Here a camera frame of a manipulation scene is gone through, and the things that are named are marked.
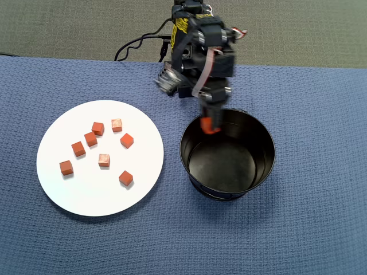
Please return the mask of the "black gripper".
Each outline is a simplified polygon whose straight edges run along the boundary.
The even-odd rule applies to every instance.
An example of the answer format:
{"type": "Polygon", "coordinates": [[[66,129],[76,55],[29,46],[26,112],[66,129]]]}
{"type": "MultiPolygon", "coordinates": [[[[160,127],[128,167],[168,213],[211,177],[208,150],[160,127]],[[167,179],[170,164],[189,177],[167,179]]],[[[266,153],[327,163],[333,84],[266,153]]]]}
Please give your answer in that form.
{"type": "Polygon", "coordinates": [[[220,129],[222,123],[221,106],[231,95],[227,78],[210,77],[198,93],[201,117],[212,117],[212,128],[220,129]]]}

